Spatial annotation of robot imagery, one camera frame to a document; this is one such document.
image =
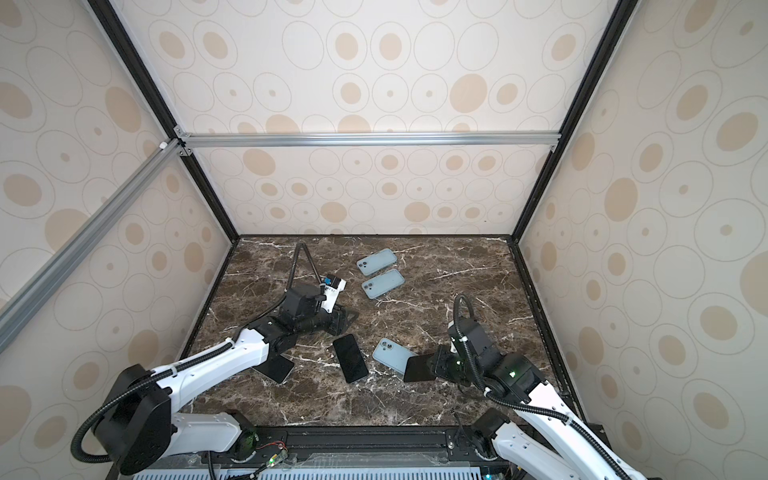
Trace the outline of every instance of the light blue phone case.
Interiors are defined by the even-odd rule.
[[[381,275],[374,276],[372,279],[363,282],[362,289],[366,292],[368,298],[375,299],[377,296],[384,295],[405,282],[406,279],[402,278],[400,272],[397,270],[390,270],[387,273],[382,273]]]
[[[400,375],[406,374],[408,359],[416,354],[404,346],[394,343],[390,339],[382,339],[376,350],[373,351],[373,359],[390,369],[395,370]]]
[[[392,265],[396,261],[397,256],[389,248],[385,248],[362,260],[358,260],[357,268],[360,269],[363,275],[368,276]]]

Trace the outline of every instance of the phone screen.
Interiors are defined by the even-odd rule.
[[[351,333],[340,339],[333,340],[333,349],[336,351],[336,358],[341,365],[341,371],[344,373],[344,379],[347,383],[356,382],[368,376],[366,361],[360,353],[355,336]]]
[[[271,360],[254,367],[265,376],[271,378],[278,384],[285,382],[286,377],[293,370],[293,362],[282,355],[278,355]]]

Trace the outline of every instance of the marble tabletop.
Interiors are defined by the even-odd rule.
[[[333,337],[314,333],[285,356],[296,367],[277,385],[247,369],[198,396],[187,411],[238,409],[255,425],[454,425],[472,423],[490,408],[475,389],[442,380],[405,384],[371,356],[381,338],[414,353],[448,344],[453,299],[465,292],[488,335],[502,352],[526,355],[551,379],[541,338],[504,239],[481,237],[251,237],[243,238],[194,340],[192,353],[221,342],[256,311],[280,298],[293,248],[307,244],[320,275],[347,281],[338,302],[359,311],[355,335],[370,374],[348,385],[331,347]],[[376,300],[362,290],[356,261],[393,250],[406,283]],[[296,281],[313,283],[300,257]]]

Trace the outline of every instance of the white vent grille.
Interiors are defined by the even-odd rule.
[[[227,480],[252,469],[225,468],[217,471],[217,480]],[[145,470],[133,480],[209,480],[203,468]],[[418,468],[295,468],[262,472],[259,480],[481,480],[477,467],[418,467]]]

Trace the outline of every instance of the wallpaper wall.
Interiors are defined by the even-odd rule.
[[[547,145],[201,148],[240,233],[510,233]]]
[[[164,137],[79,2],[0,4],[0,309]]]
[[[196,133],[557,130],[614,0],[115,0]]]
[[[111,464],[69,455],[75,429],[125,367],[176,359],[230,246],[184,172],[161,171],[0,354],[2,480],[102,480]]]
[[[645,2],[522,241],[591,420],[646,475],[768,472],[768,3]]]

